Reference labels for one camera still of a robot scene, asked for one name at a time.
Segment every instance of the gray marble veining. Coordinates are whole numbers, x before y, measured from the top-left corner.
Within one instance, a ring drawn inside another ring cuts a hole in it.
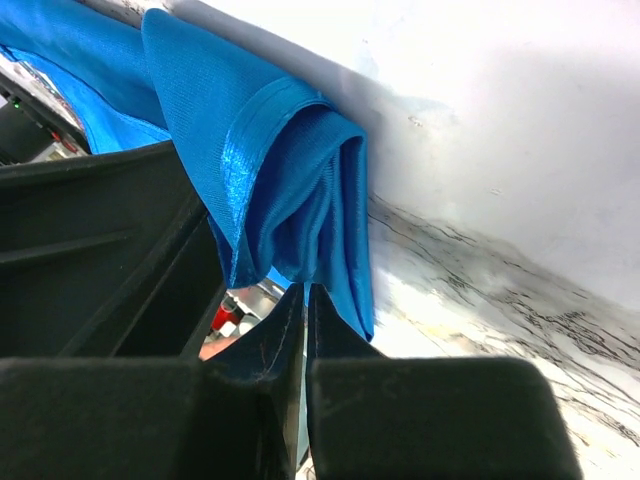
[[[369,216],[378,348],[392,356],[528,359],[553,386],[587,478],[640,472],[638,313],[503,242],[379,199]],[[411,326],[405,334],[402,322]]]

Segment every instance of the white marble surface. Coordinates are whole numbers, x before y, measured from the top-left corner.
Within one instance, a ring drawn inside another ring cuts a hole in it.
[[[586,477],[639,475],[640,4],[84,3],[165,8],[328,94],[371,136],[374,344],[527,358]]]

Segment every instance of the folded blue cloth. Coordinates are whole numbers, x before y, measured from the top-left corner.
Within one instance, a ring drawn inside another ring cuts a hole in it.
[[[2,0],[0,45],[52,79],[94,153],[173,140],[229,287],[272,268],[322,283],[371,338],[366,136],[320,92],[160,10],[137,30],[72,0]]]

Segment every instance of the blue garment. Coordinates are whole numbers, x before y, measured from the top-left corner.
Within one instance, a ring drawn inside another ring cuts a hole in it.
[[[0,50],[46,73],[94,153],[173,140],[229,287],[324,284],[373,335],[365,132],[301,80],[160,10],[141,30],[72,0],[2,0]]]

